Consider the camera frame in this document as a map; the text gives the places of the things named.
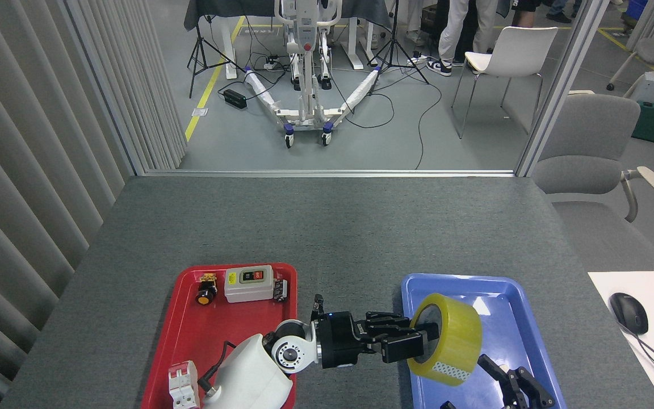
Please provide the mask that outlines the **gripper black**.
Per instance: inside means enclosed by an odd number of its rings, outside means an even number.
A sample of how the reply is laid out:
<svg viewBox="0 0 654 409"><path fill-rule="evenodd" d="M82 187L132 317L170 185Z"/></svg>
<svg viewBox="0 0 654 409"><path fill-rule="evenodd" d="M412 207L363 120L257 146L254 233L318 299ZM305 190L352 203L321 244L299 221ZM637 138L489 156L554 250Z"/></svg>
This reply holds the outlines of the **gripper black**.
<svg viewBox="0 0 654 409"><path fill-rule="evenodd" d="M316 314L322 368L355 365L359 354L368 354L369 349L355 335L354 323L348 311ZM439 325L424 323L410 328L410 319L401 314L368 311L361 321L361 336L369 337L371 349L379 352L383 362L393 363L425 355L429 344L439 338ZM456 409L456 406L447 400L439 408Z"/></svg>

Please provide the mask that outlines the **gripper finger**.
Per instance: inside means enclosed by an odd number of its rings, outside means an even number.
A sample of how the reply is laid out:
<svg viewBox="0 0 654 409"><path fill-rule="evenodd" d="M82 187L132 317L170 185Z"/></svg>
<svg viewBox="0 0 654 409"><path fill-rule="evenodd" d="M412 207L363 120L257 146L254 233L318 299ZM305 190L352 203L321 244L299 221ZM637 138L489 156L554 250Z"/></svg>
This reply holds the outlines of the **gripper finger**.
<svg viewBox="0 0 654 409"><path fill-rule="evenodd" d="M477 364L499 383L503 408L550 408L555 398L540 384L527 368L504 370L487 354L479 355Z"/></svg>

